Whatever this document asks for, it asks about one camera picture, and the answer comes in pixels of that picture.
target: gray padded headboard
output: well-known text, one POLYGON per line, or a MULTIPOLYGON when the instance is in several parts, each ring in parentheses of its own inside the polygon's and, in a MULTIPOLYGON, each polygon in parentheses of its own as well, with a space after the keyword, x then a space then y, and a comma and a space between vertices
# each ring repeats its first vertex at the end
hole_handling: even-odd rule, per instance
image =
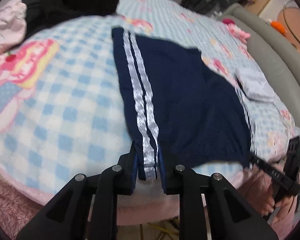
POLYGON ((249 53, 300 127, 300 54, 279 32, 239 4, 229 7, 220 19, 225 17, 251 34, 249 53))

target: silver bolt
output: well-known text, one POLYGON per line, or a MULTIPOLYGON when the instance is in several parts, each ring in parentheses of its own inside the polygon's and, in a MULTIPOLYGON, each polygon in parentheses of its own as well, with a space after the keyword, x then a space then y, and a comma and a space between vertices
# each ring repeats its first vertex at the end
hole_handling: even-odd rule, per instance
POLYGON ((83 175, 83 174, 77 174, 77 175, 74 177, 74 179, 75 179, 76 181, 82 181, 82 180, 84 180, 84 175, 83 175))
POLYGON ((215 180, 222 180, 223 176, 220 173, 213 173, 212 177, 215 180))
POLYGON ((183 166, 182 164, 178 164, 178 165, 176 166, 176 170, 177 170, 177 171, 184 171, 185 169, 186 169, 186 167, 183 166))
POLYGON ((112 167, 113 171, 121 171, 122 167, 120 165, 115 165, 112 167))

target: pink plush toy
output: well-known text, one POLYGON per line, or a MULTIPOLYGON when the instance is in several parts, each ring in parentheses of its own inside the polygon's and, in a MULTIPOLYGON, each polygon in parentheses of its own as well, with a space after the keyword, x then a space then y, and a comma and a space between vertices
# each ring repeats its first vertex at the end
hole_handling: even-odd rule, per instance
POLYGON ((227 25, 226 28, 232 36, 239 39, 243 44, 247 44, 247 39, 251 37, 250 33, 246 33, 241 30, 237 25, 235 25, 232 19, 223 19, 222 22, 227 25))

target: orange round object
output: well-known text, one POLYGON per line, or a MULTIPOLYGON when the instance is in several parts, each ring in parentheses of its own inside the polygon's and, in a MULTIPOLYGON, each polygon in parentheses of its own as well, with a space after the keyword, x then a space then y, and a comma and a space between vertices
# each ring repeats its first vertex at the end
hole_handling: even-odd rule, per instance
POLYGON ((273 22, 270 23, 270 25, 273 28, 275 28, 279 33, 281 33, 283 36, 286 35, 287 31, 281 23, 273 21, 273 22))

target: orange toy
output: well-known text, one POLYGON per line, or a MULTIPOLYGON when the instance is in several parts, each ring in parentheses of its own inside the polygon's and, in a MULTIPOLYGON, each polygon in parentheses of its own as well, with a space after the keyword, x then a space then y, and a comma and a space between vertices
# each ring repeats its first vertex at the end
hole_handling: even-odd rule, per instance
POLYGON ((279 33, 281 33, 283 36, 286 36, 287 31, 284 28, 284 26, 276 21, 271 21, 270 19, 267 20, 267 22, 273 27, 275 28, 279 33))

